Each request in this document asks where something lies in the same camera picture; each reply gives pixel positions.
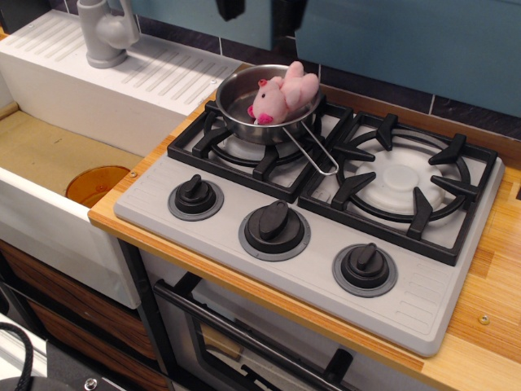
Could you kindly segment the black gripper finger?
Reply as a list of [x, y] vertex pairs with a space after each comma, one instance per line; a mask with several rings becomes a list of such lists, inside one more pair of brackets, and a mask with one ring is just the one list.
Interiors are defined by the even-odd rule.
[[244, 0], [216, 0], [217, 10], [224, 21], [236, 19], [245, 12]]
[[293, 36], [301, 26], [306, 0], [276, 1], [276, 36]]

